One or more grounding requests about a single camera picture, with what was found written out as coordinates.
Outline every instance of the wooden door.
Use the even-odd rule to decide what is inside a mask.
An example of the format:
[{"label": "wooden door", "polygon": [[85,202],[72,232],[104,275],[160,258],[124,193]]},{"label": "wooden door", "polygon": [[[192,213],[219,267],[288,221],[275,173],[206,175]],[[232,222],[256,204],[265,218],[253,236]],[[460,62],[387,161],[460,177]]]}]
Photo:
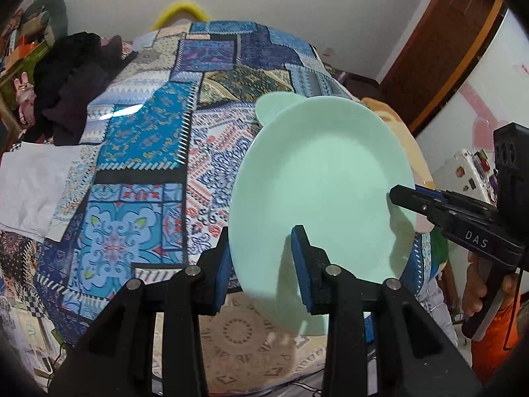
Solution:
[{"label": "wooden door", "polygon": [[454,88],[489,35],[502,0],[432,0],[384,78],[385,101],[413,134]]}]

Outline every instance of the metal screw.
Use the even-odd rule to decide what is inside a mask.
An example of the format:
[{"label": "metal screw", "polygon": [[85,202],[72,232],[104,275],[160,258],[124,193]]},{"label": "metal screw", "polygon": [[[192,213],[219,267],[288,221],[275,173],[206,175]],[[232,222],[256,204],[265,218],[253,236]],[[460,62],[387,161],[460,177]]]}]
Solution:
[{"label": "metal screw", "polygon": [[342,273],[342,269],[340,268],[340,266],[330,264],[325,268],[325,272],[331,276],[338,276],[340,273]]},{"label": "metal screw", "polygon": [[388,279],[386,281],[386,285],[389,289],[399,289],[400,288],[400,281],[398,279]]},{"label": "metal screw", "polygon": [[127,289],[138,289],[141,286],[141,280],[129,279],[125,285]]},{"label": "metal screw", "polygon": [[186,267],[186,275],[188,276],[196,276],[200,273],[200,267],[198,266],[187,266]]}]

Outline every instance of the black wire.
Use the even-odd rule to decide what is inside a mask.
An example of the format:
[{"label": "black wire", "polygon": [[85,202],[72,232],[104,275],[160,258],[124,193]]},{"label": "black wire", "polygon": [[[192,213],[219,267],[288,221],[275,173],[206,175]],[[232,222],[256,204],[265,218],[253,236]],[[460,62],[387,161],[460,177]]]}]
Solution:
[{"label": "black wire", "polygon": [[514,317],[516,315],[516,304],[518,302],[518,293],[520,292],[520,284],[522,283],[522,275],[524,271],[520,269],[520,274],[518,275],[518,282],[516,283],[516,292],[514,293],[514,306],[512,307],[512,313],[510,314],[509,328],[507,329],[507,334],[505,336],[505,342],[503,343],[503,350],[510,351],[512,348],[507,348],[507,342],[509,341],[510,331],[512,329],[512,323],[514,322]]},{"label": "black wire", "polygon": [[57,361],[59,361],[59,358],[62,355],[62,350],[64,349],[66,351],[66,349],[69,348],[69,347],[70,347],[70,345],[68,343],[66,343],[66,342],[63,342],[63,343],[60,344],[59,355],[57,356],[55,361],[51,364],[51,374],[48,376],[48,382],[46,383],[46,388],[48,388],[50,386],[50,381],[51,381],[51,379],[53,378],[53,376],[55,374],[55,364],[57,363]]}]

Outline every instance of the orange trim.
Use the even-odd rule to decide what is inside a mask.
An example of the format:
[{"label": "orange trim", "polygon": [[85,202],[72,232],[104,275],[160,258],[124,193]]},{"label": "orange trim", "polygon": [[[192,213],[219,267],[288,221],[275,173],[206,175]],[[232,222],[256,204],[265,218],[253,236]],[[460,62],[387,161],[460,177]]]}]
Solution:
[{"label": "orange trim", "polygon": [[474,59],[483,42],[487,38],[490,30],[492,29],[494,21],[498,17],[499,11],[502,8],[502,4],[503,0],[494,1],[493,8],[490,9],[489,16],[487,16],[487,19],[485,20],[481,31],[475,38],[474,43],[472,43],[472,46],[470,46],[470,49],[467,51],[466,55],[463,57],[459,65],[454,70],[454,73],[450,75],[450,77],[441,87],[438,93],[435,94],[435,97],[432,99],[432,101],[428,103],[424,110],[419,113],[419,116],[417,116],[409,126],[409,130],[412,134],[417,128],[419,128],[419,126],[424,122],[428,115],[439,105],[442,99],[446,96],[446,94],[450,92],[450,90],[454,87],[459,78],[463,75],[463,72],[467,69],[470,62]]}]

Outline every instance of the patchwork tablecloth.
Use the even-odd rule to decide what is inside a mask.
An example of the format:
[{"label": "patchwork tablecloth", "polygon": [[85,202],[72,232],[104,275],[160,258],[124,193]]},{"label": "patchwork tablecloth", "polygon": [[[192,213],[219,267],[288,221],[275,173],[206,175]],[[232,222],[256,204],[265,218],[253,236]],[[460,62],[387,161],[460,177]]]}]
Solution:
[{"label": "patchwork tablecloth", "polygon": [[[56,329],[74,343],[131,277],[170,278],[216,245],[235,175],[259,131],[266,92],[354,99],[314,48],[254,22],[197,22],[146,34],[139,54],[88,106],[83,144],[101,145],[94,185],[62,240],[46,239],[33,283]],[[417,234],[403,281],[435,274]],[[201,319],[210,392],[266,388],[323,365],[324,336],[295,336],[261,317],[235,275],[221,313]],[[153,371],[161,374],[160,335]]]}]

